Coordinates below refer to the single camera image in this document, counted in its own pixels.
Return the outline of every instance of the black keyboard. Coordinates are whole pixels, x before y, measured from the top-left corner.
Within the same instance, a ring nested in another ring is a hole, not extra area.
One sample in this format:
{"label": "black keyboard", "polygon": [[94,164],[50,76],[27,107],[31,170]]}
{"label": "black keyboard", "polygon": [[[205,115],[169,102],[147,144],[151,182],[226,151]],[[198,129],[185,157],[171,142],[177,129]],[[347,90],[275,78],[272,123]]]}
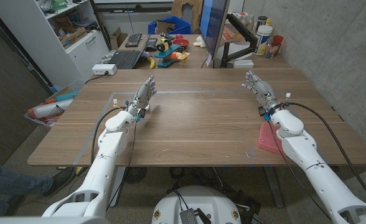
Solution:
{"label": "black keyboard", "polygon": [[131,34],[126,41],[125,47],[137,47],[139,45],[141,34]]}
{"label": "black keyboard", "polygon": [[117,50],[108,63],[115,64],[118,69],[132,69],[139,58],[139,54],[140,51],[137,50]]}

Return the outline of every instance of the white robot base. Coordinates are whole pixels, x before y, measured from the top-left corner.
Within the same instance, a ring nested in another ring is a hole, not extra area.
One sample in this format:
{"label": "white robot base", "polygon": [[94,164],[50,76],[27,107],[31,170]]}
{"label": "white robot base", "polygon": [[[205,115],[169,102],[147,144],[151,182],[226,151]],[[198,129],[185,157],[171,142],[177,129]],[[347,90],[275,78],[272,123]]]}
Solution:
{"label": "white robot base", "polygon": [[[185,224],[180,216],[181,207],[184,211],[188,210],[185,203],[193,210],[199,208],[211,223],[241,223],[236,205],[217,190],[204,186],[187,186],[177,189],[177,193],[171,192],[158,202],[152,224]],[[188,223],[204,223],[200,215],[196,215],[195,220],[196,222]]]}

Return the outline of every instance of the blue crate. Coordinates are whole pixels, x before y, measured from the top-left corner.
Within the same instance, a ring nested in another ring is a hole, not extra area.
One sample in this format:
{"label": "blue crate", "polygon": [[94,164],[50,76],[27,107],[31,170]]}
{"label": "blue crate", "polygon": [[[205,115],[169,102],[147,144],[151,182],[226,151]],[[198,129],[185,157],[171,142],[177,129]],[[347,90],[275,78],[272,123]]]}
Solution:
{"label": "blue crate", "polygon": [[[177,16],[171,16],[165,19],[161,19],[161,21],[175,23],[175,30],[172,32],[168,32],[167,34],[191,34],[191,23],[188,23]],[[156,21],[148,24],[148,34],[155,34],[156,26]]]}

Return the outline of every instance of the jeans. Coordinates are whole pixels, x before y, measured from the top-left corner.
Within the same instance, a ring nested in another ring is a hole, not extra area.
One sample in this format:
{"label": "jeans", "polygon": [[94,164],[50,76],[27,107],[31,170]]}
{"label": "jeans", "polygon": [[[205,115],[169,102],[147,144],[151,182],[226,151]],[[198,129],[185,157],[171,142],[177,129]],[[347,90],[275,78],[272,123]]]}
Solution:
{"label": "jeans", "polygon": [[[0,194],[12,196],[44,194],[49,191],[52,184],[53,178],[51,177],[33,177],[8,171],[0,166]],[[7,208],[7,202],[0,200],[0,216],[6,213]]]}

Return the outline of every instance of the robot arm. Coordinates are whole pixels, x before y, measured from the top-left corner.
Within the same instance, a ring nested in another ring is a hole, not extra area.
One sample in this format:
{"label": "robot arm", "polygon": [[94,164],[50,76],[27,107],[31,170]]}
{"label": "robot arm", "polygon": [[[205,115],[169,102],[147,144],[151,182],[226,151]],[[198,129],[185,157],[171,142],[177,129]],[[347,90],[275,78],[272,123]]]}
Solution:
{"label": "robot arm", "polygon": [[248,85],[261,103],[260,114],[275,126],[285,154],[306,174],[333,223],[366,223],[366,203],[358,199],[326,164],[317,152],[316,141],[303,128],[303,122],[285,110],[273,89],[251,70],[246,73]]}
{"label": "robot arm", "polygon": [[139,87],[126,111],[120,111],[106,121],[106,128],[98,138],[99,151],[83,184],[53,203],[42,217],[105,217],[115,162],[128,143],[127,127],[144,116],[142,111],[156,93],[154,86],[151,76]]}

